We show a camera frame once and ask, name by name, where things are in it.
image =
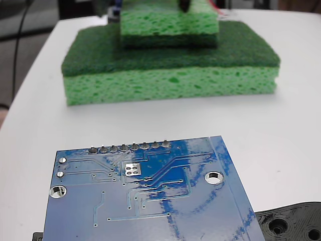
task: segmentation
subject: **hole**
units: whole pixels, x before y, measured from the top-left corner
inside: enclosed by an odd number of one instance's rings
[[[67,189],[64,186],[54,186],[50,188],[49,195],[53,198],[61,198],[65,196]]]
[[[209,184],[217,185],[223,182],[223,175],[219,172],[209,172],[205,175],[205,180]]]
[[[308,233],[308,237],[311,239],[311,240],[319,240],[320,239],[320,232],[316,229],[312,229],[309,233]]]
[[[282,233],[285,233],[287,231],[288,225],[286,221],[283,219],[277,218],[270,222],[269,229],[274,233],[275,235],[280,235]]]

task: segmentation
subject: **green sponge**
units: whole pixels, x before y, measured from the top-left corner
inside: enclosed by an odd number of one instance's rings
[[[121,40],[130,48],[215,47],[218,14],[208,0],[194,0],[187,13],[178,0],[124,0]]]
[[[79,32],[64,63],[67,103],[273,93],[280,60],[246,24],[220,23],[218,49],[124,50],[119,25]]]

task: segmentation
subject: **black object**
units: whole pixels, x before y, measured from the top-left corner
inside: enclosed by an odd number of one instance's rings
[[[266,241],[321,241],[321,202],[305,202],[256,212]],[[32,241],[42,241],[36,232]]]
[[[58,6],[61,20],[95,15],[91,1],[58,0]]]
[[[42,241],[43,233],[42,232],[35,232],[32,241]]]
[[[179,3],[180,9],[184,13],[187,13],[190,9],[190,5],[191,5],[192,0],[179,0],[179,1],[180,1],[180,3]]]
[[[313,7],[312,7],[312,9],[311,9],[311,11],[310,11],[310,13],[314,13],[314,12],[316,11],[317,7],[318,7],[320,4],[321,4],[321,0],[316,0],[315,3],[314,3],[314,5],[313,5]]]

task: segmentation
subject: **dark green scrubber pad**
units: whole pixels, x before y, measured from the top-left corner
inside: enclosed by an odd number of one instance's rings
[[[273,93],[280,60],[241,22],[220,23],[218,49],[124,50],[119,25],[79,32],[62,65],[67,103]]]
[[[218,14],[208,0],[193,0],[184,13],[178,0],[124,0],[121,40],[124,47],[216,47]]]

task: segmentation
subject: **blue object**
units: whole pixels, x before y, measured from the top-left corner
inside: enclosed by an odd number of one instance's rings
[[[43,241],[265,240],[221,137],[129,148],[57,152]]]

